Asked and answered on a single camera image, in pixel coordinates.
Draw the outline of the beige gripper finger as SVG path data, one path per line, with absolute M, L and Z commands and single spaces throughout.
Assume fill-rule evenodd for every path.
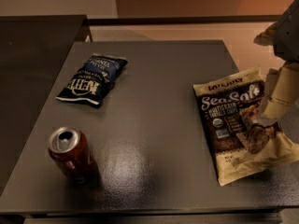
M 274 37 L 278 28 L 278 24 L 274 22 L 267 27 L 263 32 L 258 34 L 253 42 L 260 46 L 272 46 L 274 44 Z
M 262 114 L 267 119 L 282 118 L 299 99 L 299 63 L 285 62 L 278 70 L 271 68 L 267 74 Z

